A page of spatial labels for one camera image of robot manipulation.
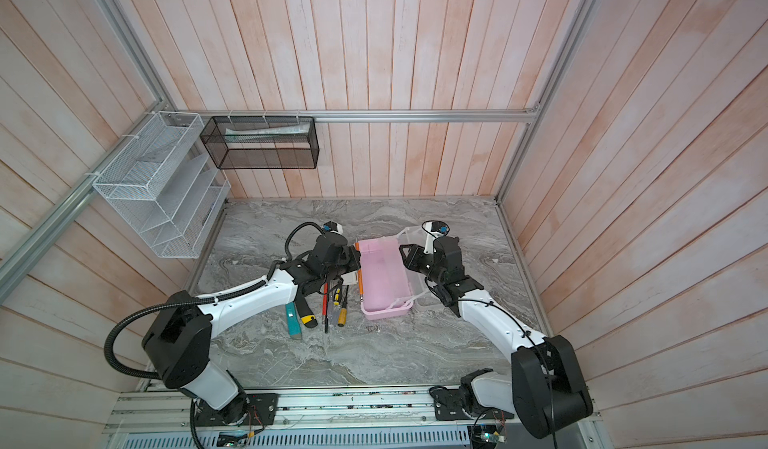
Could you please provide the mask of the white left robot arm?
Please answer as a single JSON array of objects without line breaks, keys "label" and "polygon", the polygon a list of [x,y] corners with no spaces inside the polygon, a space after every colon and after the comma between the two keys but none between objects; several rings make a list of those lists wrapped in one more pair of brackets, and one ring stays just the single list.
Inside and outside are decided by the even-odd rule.
[{"label": "white left robot arm", "polygon": [[306,297],[360,268],[360,253],[337,232],[321,234],[301,258],[279,261],[267,275],[207,297],[179,292],[167,301],[142,340],[159,379],[219,412],[228,424],[246,414],[241,385],[210,360],[211,340],[230,327],[275,307],[295,305],[307,328],[318,325]]}]

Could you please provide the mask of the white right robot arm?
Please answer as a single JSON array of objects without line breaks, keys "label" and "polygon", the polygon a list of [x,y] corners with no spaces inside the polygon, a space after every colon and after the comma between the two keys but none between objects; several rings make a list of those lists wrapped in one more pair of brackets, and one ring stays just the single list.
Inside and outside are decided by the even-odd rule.
[{"label": "white right robot arm", "polygon": [[437,398],[441,405],[458,404],[470,416],[513,414],[537,439],[593,414],[572,344],[531,329],[498,304],[466,274],[458,238],[434,239],[431,252],[403,244],[399,253],[404,267],[421,274],[443,306],[477,328],[510,363],[509,376],[488,368],[464,376],[458,389]]}]

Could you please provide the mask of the black mesh wall basket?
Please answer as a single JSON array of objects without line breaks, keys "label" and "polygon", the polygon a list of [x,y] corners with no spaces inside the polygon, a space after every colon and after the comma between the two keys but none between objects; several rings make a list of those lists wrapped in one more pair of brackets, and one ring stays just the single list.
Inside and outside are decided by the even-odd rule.
[{"label": "black mesh wall basket", "polygon": [[317,167],[315,121],[300,116],[213,116],[201,140],[216,167],[223,170]]}]

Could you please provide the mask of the orange handled screwdriver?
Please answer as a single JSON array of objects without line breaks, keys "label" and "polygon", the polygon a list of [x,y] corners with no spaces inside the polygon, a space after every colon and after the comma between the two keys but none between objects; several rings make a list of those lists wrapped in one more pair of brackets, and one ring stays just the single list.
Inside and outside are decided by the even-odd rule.
[{"label": "orange handled screwdriver", "polygon": [[348,314],[348,292],[349,292],[349,286],[348,285],[342,285],[343,286],[343,295],[341,299],[341,304],[338,306],[339,308],[339,314],[337,318],[337,326],[338,327],[344,327],[346,325],[347,321],[347,314]]}]

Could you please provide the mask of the aluminium mounting rail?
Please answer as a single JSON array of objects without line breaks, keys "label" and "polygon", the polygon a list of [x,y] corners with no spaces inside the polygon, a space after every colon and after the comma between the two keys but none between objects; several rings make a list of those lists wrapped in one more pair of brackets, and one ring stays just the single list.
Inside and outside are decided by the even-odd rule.
[{"label": "aluminium mounting rail", "polygon": [[[275,394],[263,419],[272,430],[430,427],[435,401],[427,385],[315,387],[252,390],[252,400]],[[176,392],[125,393],[118,398],[103,434],[190,434],[189,399]]]}]

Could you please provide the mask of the teal utility knife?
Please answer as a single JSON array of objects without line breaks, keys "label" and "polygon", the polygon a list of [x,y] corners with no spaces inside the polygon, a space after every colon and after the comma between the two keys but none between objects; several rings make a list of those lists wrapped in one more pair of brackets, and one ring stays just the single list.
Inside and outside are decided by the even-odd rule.
[{"label": "teal utility knife", "polygon": [[293,302],[285,305],[286,325],[289,336],[295,340],[302,339],[301,321]]}]

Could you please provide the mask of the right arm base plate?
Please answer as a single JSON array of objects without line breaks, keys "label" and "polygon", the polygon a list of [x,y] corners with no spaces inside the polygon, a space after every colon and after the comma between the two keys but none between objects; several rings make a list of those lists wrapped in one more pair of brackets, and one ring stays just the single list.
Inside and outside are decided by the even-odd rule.
[{"label": "right arm base plate", "polygon": [[515,415],[498,408],[480,405],[465,387],[449,389],[433,386],[428,390],[434,403],[434,415],[438,421],[474,420],[476,417],[514,419]]}]

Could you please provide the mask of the pink tool box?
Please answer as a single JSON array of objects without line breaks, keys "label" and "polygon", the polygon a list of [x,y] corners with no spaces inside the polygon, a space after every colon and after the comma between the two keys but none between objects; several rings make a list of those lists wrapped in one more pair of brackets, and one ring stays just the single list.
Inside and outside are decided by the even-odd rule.
[{"label": "pink tool box", "polygon": [[364,298],[361,311],[369,321],[406,314],[414,302],[429,294],[424,276],[407,270],[399,253],[403,244],[425,246],[421,226],[406,227],[397,235],[359,240]]}]

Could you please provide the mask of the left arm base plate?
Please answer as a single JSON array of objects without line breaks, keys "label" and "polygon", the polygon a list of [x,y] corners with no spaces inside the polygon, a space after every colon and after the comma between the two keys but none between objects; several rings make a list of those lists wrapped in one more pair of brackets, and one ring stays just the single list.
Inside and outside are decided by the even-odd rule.
[{"label": "left arm base plate", "polygon": [[213,409],[202,399],[194,402],[190,419],[196,427],[255,426],[274,423],[278,408],[277,393],[248,393],[236,396],[222,409]]}]

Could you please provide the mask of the yellow black utility knife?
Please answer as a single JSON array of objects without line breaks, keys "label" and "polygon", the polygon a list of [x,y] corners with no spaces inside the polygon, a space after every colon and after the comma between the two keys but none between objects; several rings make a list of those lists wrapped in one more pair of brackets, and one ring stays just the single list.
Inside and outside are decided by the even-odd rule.
[{"label": "yellow black utility knife", "polygon": [[313,311],[310,309],[306,301],[306,298],[303,295],[298,294],[295,298],[294,303],[296,306],[297,314],[301,320],[301,323],[306,328],[315,328],[318,325],[317,318],[314,315]]}]

